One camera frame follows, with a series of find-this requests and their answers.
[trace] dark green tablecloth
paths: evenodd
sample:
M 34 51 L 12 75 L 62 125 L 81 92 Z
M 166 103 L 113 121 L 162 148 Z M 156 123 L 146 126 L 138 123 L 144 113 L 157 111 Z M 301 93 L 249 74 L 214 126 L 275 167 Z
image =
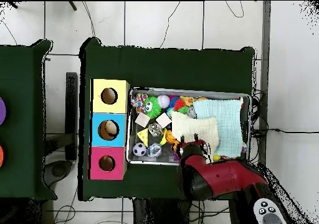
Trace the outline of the dark green tablecloth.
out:
M 131 87 L 252 93 L 254 50 L 104 47 L 89 38 L 80 50 L 79 197 L 183 198 L 176 167 L 128 164 L 121 181 L 88 180 L 90 79 L 126 80 Z
M 56 198 L 42 183 L 42 61 L 50 46 L 48 40 L 30 47 L 0 46 L 0 97 L 7 109 L 0 125 L 5 155 L 0 167 L 0 197 Z

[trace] light blue towel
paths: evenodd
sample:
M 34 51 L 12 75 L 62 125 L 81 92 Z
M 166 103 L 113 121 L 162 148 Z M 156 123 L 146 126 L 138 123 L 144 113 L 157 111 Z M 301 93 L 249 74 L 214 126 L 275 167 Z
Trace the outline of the light blue towel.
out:
M 240 126 L 240 100 L 202 100 L 194 102 L 197 119 L 215 117 L 219 144 L 215 155 L 237 157 L 242 152 L 242 130 Z

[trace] green spiky ball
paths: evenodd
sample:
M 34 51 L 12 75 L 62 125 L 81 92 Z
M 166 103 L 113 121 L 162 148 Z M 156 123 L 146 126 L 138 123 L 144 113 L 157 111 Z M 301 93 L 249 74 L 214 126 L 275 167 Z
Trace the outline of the green spiky ball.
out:
M 144 107 L 146 108 L 146 115 L 150 117 L 151 119 L 155 119 L 157 116 L 161 114 L 162 109 L 160 105 L 158 104 L 157 97 L 154 97 L 154 96 L 148 97 L 144 101 Z

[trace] white ball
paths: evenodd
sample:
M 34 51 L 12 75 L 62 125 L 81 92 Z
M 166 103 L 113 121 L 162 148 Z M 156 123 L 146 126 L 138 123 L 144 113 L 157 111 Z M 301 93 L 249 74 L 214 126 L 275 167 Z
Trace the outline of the white ball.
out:
M 138 142 L 133 147 L 133 153 L 135 156 L 144 156 L 146 154 L 146 146 L 142 142 Z
M 169 106 L 169 102 L 170 102 L 169 96 L 160 95 L 159 97 L 157 97 L 157 100 L 158 100 L 158 104 L 160 105 L 162 109 L 165 109 Z

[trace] yellow box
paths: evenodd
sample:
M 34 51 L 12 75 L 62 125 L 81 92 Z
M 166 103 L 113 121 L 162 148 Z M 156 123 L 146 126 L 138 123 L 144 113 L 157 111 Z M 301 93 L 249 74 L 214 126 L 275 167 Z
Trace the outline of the yellow box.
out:
M 94 79 L 93 112 L 126 113 L 129 89 L 130 84 L 125 80 Z

